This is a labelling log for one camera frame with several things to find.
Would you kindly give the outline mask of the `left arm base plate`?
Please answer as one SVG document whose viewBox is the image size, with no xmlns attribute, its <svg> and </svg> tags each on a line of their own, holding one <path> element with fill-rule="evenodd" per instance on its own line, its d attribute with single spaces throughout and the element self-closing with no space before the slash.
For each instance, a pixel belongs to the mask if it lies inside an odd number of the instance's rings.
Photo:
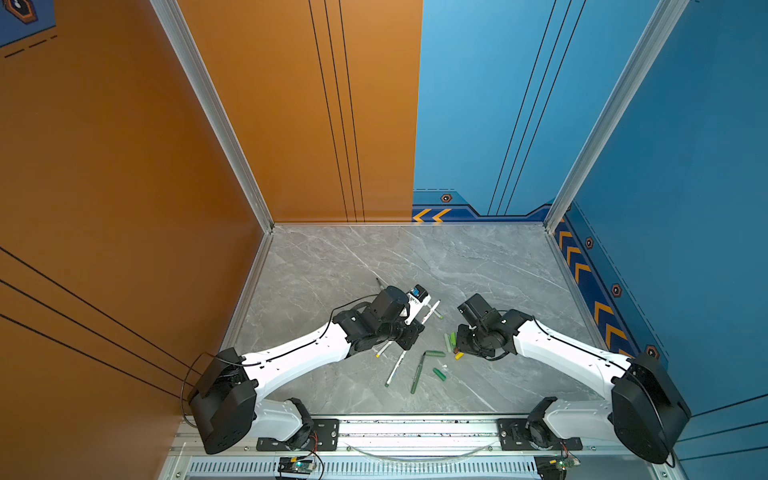
<svg viewBox="0 0 768 480">
<path fill-rule="evenodd" d="M 311 428 L 302 427 L 286 442 L 273 438 L 259 438 L 256 450 L 260 452 L 288 451 L 336 451 L 339 440 L 340 421 L 335 418 L 320 418 L 313 421 Z"/>
</svg>

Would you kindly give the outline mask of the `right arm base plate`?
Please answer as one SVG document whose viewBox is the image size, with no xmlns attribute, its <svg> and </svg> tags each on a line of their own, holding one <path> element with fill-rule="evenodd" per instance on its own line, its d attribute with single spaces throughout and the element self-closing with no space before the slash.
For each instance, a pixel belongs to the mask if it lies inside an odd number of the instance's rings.
<svg viewBox="0 0 768 480">
<path fill-rule="evenodd" d="M 557 437 L 543 422 L 529 422 L 524 418 L 501 418 L 496 420 L 497 434 L 503 451 L 581 451 L 580 438 L 562 439 Z"/>
</svg>

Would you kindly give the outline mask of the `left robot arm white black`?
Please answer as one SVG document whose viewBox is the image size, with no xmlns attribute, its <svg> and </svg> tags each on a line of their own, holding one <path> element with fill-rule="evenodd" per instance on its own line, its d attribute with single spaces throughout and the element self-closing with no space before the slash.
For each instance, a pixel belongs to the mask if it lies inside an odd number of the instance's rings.
<svg viewBox="0 0 768 480">
<path fill-rule="evenodd" d="M 205 453 L 220 454 L 248 436 L 288 450 L 318 447 L 318 429 L 303 402 L 275 401 L 271 394 L 375 346 L 396 344 L 409 351 L 437 305 L 421 285 L 409 291 L 386 286 L 333 309 L 322 327 L 279 346 L 246 354 L 228 348 L 213 355 L 187 396 Z"/>
</svg>

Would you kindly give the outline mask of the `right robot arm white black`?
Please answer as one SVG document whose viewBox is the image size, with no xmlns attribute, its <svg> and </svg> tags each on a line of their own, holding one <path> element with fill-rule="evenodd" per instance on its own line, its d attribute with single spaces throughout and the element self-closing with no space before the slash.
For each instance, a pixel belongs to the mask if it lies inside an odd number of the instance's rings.
<svg viewBox="0 0 768 480">
<path fill-rule="evenodd" d="M 692 417 L 666 368 L 655 357 L 635 358 L 587 345 L 557 332 L 534 316 L 504 313 L 475 294 L 458 307 L 459 352 L 487 361 L 517 355 L 548 365 L 599 394 L 592 401 L 543 398 L 522 432 L 546 450 L 572 438 L 620 443 L 653 464 L 672 464 L 673 447 Z"/>
</svg>

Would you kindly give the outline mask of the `white pen brown end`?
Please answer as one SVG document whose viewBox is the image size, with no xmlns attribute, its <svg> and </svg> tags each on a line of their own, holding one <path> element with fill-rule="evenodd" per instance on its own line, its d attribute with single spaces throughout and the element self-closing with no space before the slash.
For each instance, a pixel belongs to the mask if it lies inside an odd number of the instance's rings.
<svg viewBox="0 0 768 480">
<path fill-rule="evenodd" d="M 419 323 L 421 325 L 424 325 L 435 313 L 437 310 L 437 307 L 440 305 L 441 301 L 436 300 L 432 303 L 424 303 L 423 307 L 427 308 L 426 314 L 419 320 Z"/>
</svg>

